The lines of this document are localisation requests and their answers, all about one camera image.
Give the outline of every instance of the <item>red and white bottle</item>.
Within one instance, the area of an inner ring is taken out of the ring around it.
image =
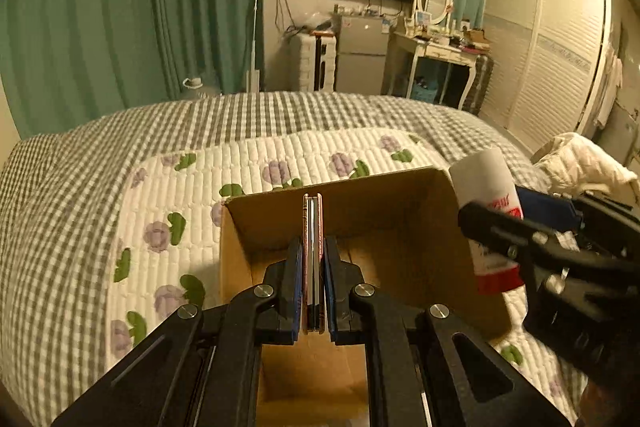
[[[522,219],[522,207],[513,177],[498,148],[463,158],[450,166],[449,174],[460,208],[470,201],[477,201]],[[524,284],[517,263],[475,241],[469,241],[469,244],[481,294],[506,292]]]

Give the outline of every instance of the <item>purple flower pattern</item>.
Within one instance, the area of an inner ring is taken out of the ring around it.
[[[142,238],[149,245],[149,250],[160,253],[169,246],[171,231],[166,223],[154,221],[146,225]]]
[[[160,158],[160,161],[163,167],[173,167],[180,161],[180,155],[172,154],[169,156],[162,156],[162,158]]]
[[[380,137],[380,147],[387,152],[396,152],[400,150],[400,142],[394,136],[385,134]]]
[[[140,168],[133,175],[133,179],[131,180],[131,188],[136,188],[140,185],[146,178],[146,169]]]
[[[154,294],[154,308],[159,321],[164,321],[183,304],[187,304],[184,298],[184,290],[167,284],[160,286]]]
[[[551,396],[562,395],[562,382],[558,375],[556,375],[556,377],[551,382],[549,382],[549,391],[551,391]]]
[[[131,351],[133,343],[129,335],[129,327],[124,321],[111,321],[111,352],[117,359]]]
[[[221,201],[219,201],[218,203],[214,204],[211,207],[211,220],[213,221],[213,224],[216,225],[217,227],[222,226],[222,202]]]
[[[291,179],[287,162],[271,160],[269,164],[262,169],[262,178],[271,185],[284,185]]]
[[[337,152],[331,156],[331,164],[338,176],[348,176],[354,169],[353,160],[344,152]]]

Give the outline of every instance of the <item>sliding wardrobe door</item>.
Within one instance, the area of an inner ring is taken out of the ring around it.
[[[484,33],[495,61],[480,117],[507,127],[531,47],[538,0],[486,0]]]
[[[508,131],[530,151],[574,131],[600,58],[605,0],[542,0],[535,45]]]

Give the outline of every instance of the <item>gingham bedspread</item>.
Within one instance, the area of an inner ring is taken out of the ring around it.
[[[0,378],[27,418],[49,425],[105,371],[109,253],[135,165],[244,138],[361,127],[417,134],[448,163],[497,145],[516,183],[548,187],[473,115],[386,96],[276,92],[170,102],[20,142],[0,175]]]

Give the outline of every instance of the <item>mini fridge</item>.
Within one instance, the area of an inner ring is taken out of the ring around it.
[[[382,17],[340,18],[336,91],[381,94],[388,28]]]

